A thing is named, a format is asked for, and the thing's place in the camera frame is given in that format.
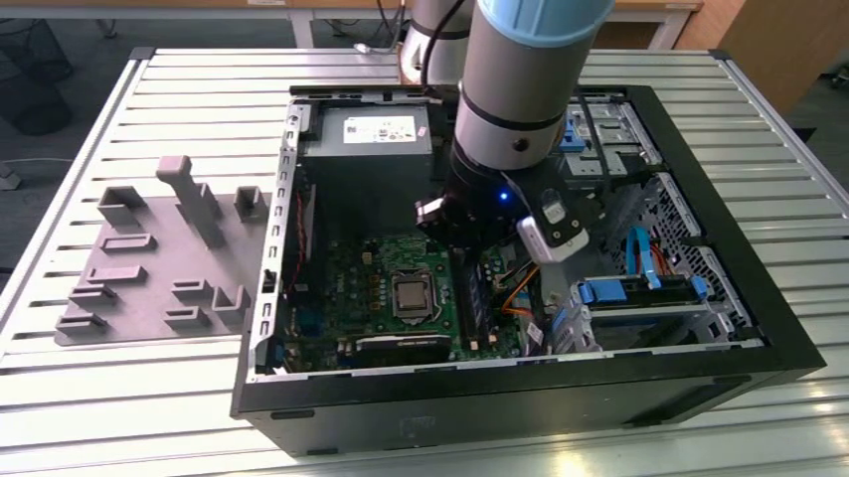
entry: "gray cylinder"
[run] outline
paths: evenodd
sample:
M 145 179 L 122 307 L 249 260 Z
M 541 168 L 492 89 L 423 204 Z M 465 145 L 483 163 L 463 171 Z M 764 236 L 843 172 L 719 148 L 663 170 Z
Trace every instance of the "gray cylinder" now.
M 475 11 L 456 142 L 479 164 L 523 169 L 547 155 L 595 32 L 557 48 L 507 38 Z
M 400 50 L 400 70 L 409 82 L 420 82 L 424 50 L 439 22 L 448 14 L 453 3 L 455 0 L 419 0 L 415 2 L 409 33 Z M 460 80 L 473 7 L 473 0 L 465 0 L 456 14 L 451 17 L 439 38 L 435 39 L 427 72 L 431 84 L 456 84 Z

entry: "table leg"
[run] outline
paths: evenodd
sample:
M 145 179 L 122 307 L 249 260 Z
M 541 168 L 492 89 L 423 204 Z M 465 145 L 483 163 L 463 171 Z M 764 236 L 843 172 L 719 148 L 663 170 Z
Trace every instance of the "table leg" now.
M 310 12 L 292 11 L 289 20 L 294 31 L 294 44 L 297 48 L 314 48 Z
M 108 38 L 110 40 L 117 36 L 117 31 L 114 30 L 117 20 L 96 19 L 94 23 L 97 23 L 97 28 L 100 29 L 104 38 Z
M 648 44 L 648 50 L 671 50 L 675 48 L 675 42 L 678 42 L 678 37 L 687 24 L 690 13 L 688 10 L 682 10 L 666 15 L 666 19 L 651 39 L 651 44 Z

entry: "blue plastic clip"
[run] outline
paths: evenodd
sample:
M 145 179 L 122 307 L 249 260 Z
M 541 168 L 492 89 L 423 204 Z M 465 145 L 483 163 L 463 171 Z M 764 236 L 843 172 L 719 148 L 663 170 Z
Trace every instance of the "blue plastic clip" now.
M 559 149 L 559 152 L 583 152 L 583 149 L 585 149 L 585 143 L 573 128 L 571 119 L 565 119 L 565 132 L 561 135 L 556 149 Z
M 704 300 L 707 298 L 708 292 L 707 282 L 704 281 L 704 278 L 702 278 L 699 275 L 692 275 L 690 277 L 690 284 L 692 284 L 692 290 L 695 291 L 699 300 Z
M 636 258 L 634 258 L 634 241 L 639 246 L 639 267 L 636 270 Z M 627 233 L 627 241 L 624 243 L 624 266 L 628 275 L 634 275 L 642 272 L 648 280 L 648 288 L 655 289 L 660 287 L 660 280 L 658 279 L 658 272 L 654 269 L 654 259 L 651 258 L 651 244 L 648 242 L 648 232 L 642 227 L 631 227 Z
M 580 283 L 577 285 L 577 294 L 580 295 L 580 301 L 585 305 L 595 301 L 595 295 L 592 294 L 592 289 L 588 286 L 588 283 Z
M 597 303 L 609 303 L 611 301 L 626 301 L 624 287 L 619 280 L 591 280 L 587 282 L 595 301 Z

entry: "wire bin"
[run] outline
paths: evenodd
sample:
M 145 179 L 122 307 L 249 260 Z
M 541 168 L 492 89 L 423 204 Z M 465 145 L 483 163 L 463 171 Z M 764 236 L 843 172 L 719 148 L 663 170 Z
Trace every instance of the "wire bin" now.
M 64 80 L 73 72 L 43 19 L 0 19 L 0 52 L 35 82 Z
M 56 87 L 34 81 L 0 51 L 0 117 L 27 136 L 58 131 L 70 109 Z

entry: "cpu socket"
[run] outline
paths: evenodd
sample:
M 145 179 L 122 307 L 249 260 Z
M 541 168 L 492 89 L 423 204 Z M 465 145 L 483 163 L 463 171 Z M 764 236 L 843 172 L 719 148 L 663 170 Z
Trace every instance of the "cpu socket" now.
M 408 325 L 433 316 L 432 276 L 429 272 L 392 275 L 392 313 Z

